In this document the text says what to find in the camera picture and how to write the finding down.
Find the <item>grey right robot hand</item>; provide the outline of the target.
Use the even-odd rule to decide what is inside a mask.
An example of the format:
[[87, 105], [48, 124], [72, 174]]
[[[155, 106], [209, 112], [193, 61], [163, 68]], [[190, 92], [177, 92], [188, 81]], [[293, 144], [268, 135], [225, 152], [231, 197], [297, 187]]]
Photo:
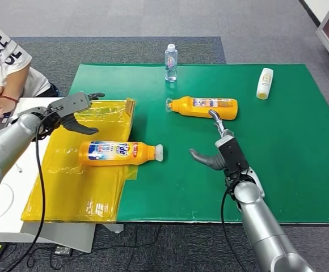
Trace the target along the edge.
[[216, 111], [210, 109], [209, 114], [215, 120], [214, 125], [220, 135], [220, 139], [215, 143], [219, 153], [214, 156], [205, 156], [191, 148], [189, 152], [192, 158], [216, 171], [225, 171], [227, 177], [248, 169], [247, 160], [234, 133], [225, 127], [222, 119]]

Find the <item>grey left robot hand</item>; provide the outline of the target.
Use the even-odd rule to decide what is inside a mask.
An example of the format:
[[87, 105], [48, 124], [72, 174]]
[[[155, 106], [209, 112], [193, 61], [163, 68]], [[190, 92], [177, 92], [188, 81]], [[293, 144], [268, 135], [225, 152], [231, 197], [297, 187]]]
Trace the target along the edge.
[[58, 123], [66, 130], [92, 135], [98, 132], [98, 129], [79, 124], [74, 114], [89, 109], [92, 107], [92, 101], [99, 100], [104, 96], [101, 92], [87, 95], [81, 91], [50, 103], [48, 110], [49, 113], [53, 112], [53, 116], [57, 118]]

